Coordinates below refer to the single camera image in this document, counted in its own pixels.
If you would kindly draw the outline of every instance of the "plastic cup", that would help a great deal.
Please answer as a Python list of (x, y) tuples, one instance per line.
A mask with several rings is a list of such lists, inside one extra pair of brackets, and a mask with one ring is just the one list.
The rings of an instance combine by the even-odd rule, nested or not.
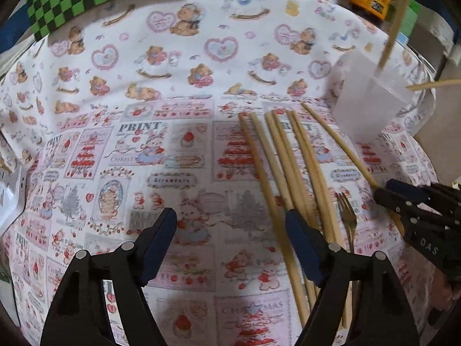
[(393, 69), (376, 76), (377, 64), (359, 50), (350, 54), (349, 61), (349, 73), (332, 114), (353, 141), (369, 143), (412, 102), (413, 92)]

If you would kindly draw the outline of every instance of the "metal fork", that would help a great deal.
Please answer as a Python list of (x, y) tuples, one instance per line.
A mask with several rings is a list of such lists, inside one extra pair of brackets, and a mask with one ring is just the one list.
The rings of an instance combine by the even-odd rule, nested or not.
[(338, 198), (341, 220), (343, 221), (347, 232), (349, 250), (351, 251), (351, 253), (354, 253), (354, 239), (356, 237), (357, 216), (344, 192), (341, 192), (339, 194), (336, 193), (336, 197)]
[[(347, 241), (349, 242), (349, 251), (353, 254), (354, 253), (354, 239), (356, 237), (356, 227), (357, 227), (357, 216), (352, 208), (347, 196), (344, 192), (336, 193), (336, 197), (338, 198), (339, 204), (339, 213), (341, 215), (341, 220), (344, 223), (346, 233), (347, 233)], [(356, 313), (357, 309), (357, 299), (358, 299), (358, 292), (359, 292), (359, 281), (352, 281), (352, 313)]]

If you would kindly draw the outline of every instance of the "chopstick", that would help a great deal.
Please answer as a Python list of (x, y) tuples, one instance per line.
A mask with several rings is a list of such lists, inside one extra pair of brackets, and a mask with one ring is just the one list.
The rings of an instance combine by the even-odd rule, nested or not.
[[(376, 190), (379, 187), (379, 183), (373, 178), (371, 173), (366, 168), (365, 164), (362, 160), (360, 160), (356, 154), (350, 149), (346, 143), (341, 139), (339, 134), (335, 132), (331, 127), (327, 125), (327, 123), (317, 114), (315, 113), (310, 107), (308, 107), (305, 103), (301, 103), (303, 108), (312, 116), (314, 119), (325, 129), (325, 131), (330, 134), (333, 140), (336, 142), (338, 146), (348, 155), (357, 169), (362, 173), (363, 177), (365, 177), (366, 181), (370, 184), (373, 190)], [(400, 234), (403, 236), (405, 234), (405, 230), (403, 228), (403, 224), (400, 221), (400, 216), (394, 212), (388, 210), (388, 214), (393, 222), (396, 224), (397, 229), (399, 230)]]
[(437, 82), (413, 84), (412, 86), (407, 86), (407, 89), (410, 91), (421, 91), (425, 89), (437, 89), (439, 87), (446, 87), (446, 86), (458, 86), (460, 84), (461, 84), (461, 79), (446, 79), (446, 80), (438, 80)]
[(253, 123), (254, 129), (256, 130), (256, 133), (258, 134), (259, 140), (261, 142), (261, 146), (264, 150), (264, 153), (266, 154), (266, 158), (269, 162), (275, 183), (277, 184), (278, 192), (284, 201), (284, 206), (287, 209), (293, 209), (293, 201), (290, 196), (290, 190), (288, 189), (286, 178), (278, 166), (275, 153), (272, 150), (269, 139), (267, 138), (266, 133), (264, 132), (264, 128), (262, 127), (261, 122), (258, 120), (256, 113), (250, 113), (250, 120)]
[(301, 197), (303, 199), (304, 203), (304, 210), (306, 214), (305, 220), (307, 220), (307, 223), (310, 227), (316, 227), (318, 228), (316, 224), (316, 215), (314, 212), (314, 207), (313, 207), (313, 202), (311, 201), (311, 198), (309, 197), (309, 193), (306, 189), (306, 184), (303, 180), (303, 177), (301, 176), (301, 172), (299, 171), (299, 166), (298, 162), (296, 161), (296, 157), (294, 156), (293, 149), (291, 147), (290, 142), (288, 141), (288, 136), (287, 133), (285, 132), (285, 129), (278, 119), (278, 114), (273, 110), (272, 111), (272, 116), (274, 118), (276, 127), (278, 128), (279, 136), (282, 138), (283, 145), (285, 147), (285, 150), (288, 154), (289, 160), (291, 162), (291, 167), (293, 170), (293, 173), (296, 177), (296, 181), (298, 183), (298, 189), (300, 190)]
[(288, 152), (285, 150), (285, 146), (282, 142), (282, 137), (280, 136), (279, 130), (275, 124), (274, 117), (271, 113), (266, 113), (264, 115), (269, 128), (269, 133), (271, 134), (272, 141), (274, 142), (275, 149), (277, 151), (278, 159), (285, 173), (285, 178), (288, 183), (288, 188), (290, 190), (291, 199), (293, 200), (294, 207), (299, 211), (302, 217), (306, 220), (310, 226), (310, 220), (307, 217), (306, 209), (304, 206), (303, 198), (299, 191), (298, 181), (296, 174), (294, 173), (293, 167), (291, 165)]
[(241, 128), (243, 130), (243, 133), (245, 134), (245, 138), (247, 140), (248, 146), (250, 147), (250, 151), (253, 156), (254, 167), (259, 176), (261, 190), (264, 194), (267, 206), (269, 208), (269, 214), (273, 222), (275, 235), (280, 245), (282, 256), (284, 258), (285, 266), (290, 279), (291, 287), (293, 289), (294, 300), (296, 302), (296, 307), (298, 309), (299, 319), (301, 321), (302, 326), (304, 326), (309, 317), (309, 309), (307, 308), (304, 288), (301, 282), (301, 278), (299, 276), (298, 268), (296, 266), (296, 260), (294, 259), (293, 251), (291, 249), (290, 240), (288, 239), (288, 236), (285, 231), (284, 220), (281, 213), (278, 210), (271, 186), (269, 184), (269, 178), (267, 176), (266, 171), (264, 170), (262, 160), (259, 156), (256, 145), (250, 134), (250, 130), (247, 126), (247, 123), (243, 118), (243, 114), (239, 113), (238, 119), (240, 121)]
[(396, 15), (394, 16), (394, 21), (389, 30), (389, 38), (387, 40), (387, 44), (384, 47), (384, 50), (381, 54), (381, 58), (377, 64), (376, 73), (380, 74), (381, 71), (386, 66), (387, 61), (389, 60), (390, 54), (394, 48), (394, 45), (397, 40), (397, 36), (400, 31), (400, 27), (402, 26), (403, 18), (407, 11), (407, 7), (410, 3), (410, 0), (399, 0), (396, 8)]
[[(318, 226), (315, 224), (315, 222), (313, 222), (313, 220), (310, 220), (309, 217), (307, 216), (305, 203), (303, 202), (303, 197), (301, 195), (299, 183), (296, 178), (296, 172), (299, 173), (299, 169), (296, 166), (296, 170), (294, 170), (293, 166), (291, 165), (289, 154), (285, 150), (285, 146), (282, 141), (282, 137), (280, 136), (280, 131), (277, 128), (274, 117), (270, 112), (266, 113), (264, 117), (266, 118), (267, 127), (269, 128), (272, 141), (274, 142), (275, 149), (278, 154), (278, 159), (280, 161), (280, 164), (282, 165), (283, 171), (285, 173), (285, 178), (288, 183), (289, 193), (285, 192), (284, 190), (283, 190), (284, 193), (282, 193), (281, 190), (279, 189), (280, 195), (285, 196), (287, 199), (290, 199), (287, 204), (293, 205), (293, 202), (294, 202), (294, 207), (299, 211), (301, 216), (306, 220), (307, 224), (309, 226), (313, 224), (312, 227), (315, 227), (316, 229), (318, 229)], [(315, 285), (313, 284), (312, 281), (309, 281), (306, 277), (304, 278), (304, 282), (306, 286), (307, 298), (309, 300), (309, 306), (310, 308), (313, 308), (313, 306), (315, 305), (315, 300), (317, 299)]]
[[(304, 162), (306, 163), (307, 171), (312, 183), (312, 188), (315, 194), (315, 200), (320, 212), (320, 220), (324, 237), (328, 243), (336, 242), (344, 248), (344, 238), (339, 229), (339, 224), (336, 217), (336, 210), (331, 200), (330, 192), (320, 168), (317, 155), (314, 148), (306, 135), (306, 130), (301, 125), (299, 116), (295, 111), (287, 112), (290, 119), (291, 127), (294, 136), (298, 141), (301, 153), (303, 154)], [(349, 328), (352, 322), (352, 292), (347, 291), (346, 302), (343, 311), (343, 326)]]

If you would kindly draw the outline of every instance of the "tablecloth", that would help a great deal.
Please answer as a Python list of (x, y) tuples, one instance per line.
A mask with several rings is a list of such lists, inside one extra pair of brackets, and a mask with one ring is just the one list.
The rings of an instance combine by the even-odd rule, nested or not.
[[(358, 215), (356, 253), (388, 254), (421, 330), (433, 266), (405, 246), (352, 162), (300, 107), (309, 103), (336, 128), (330, 108), (347, 52), (377, 59), (385, 40), (324, 0), (117, 0), (35, 43), (0, 83), (2, 159), (31, 165), (26, 210), (1, 243), (26, 338), (39, 344), (79, 249), (113, 251), (171, 206), (178, 230), (144, 288), (168, 344), (294, 344), (301, 326), (290, 282), (237, 119), (254, 111), (263, 120), (274, 109), (311, 191), (286, 116), (299, 112), (332, 198), (345, 192)], [(390, 66), (411, 82), (425, 79), (402, 47)], [(434, 102), (420, 100), (374, 142), (343, 137), (381, 183), (435, 181), (407, 131), (430, 112), (421, 104)], [(126, 345), (112, 284), (104, 286)]]

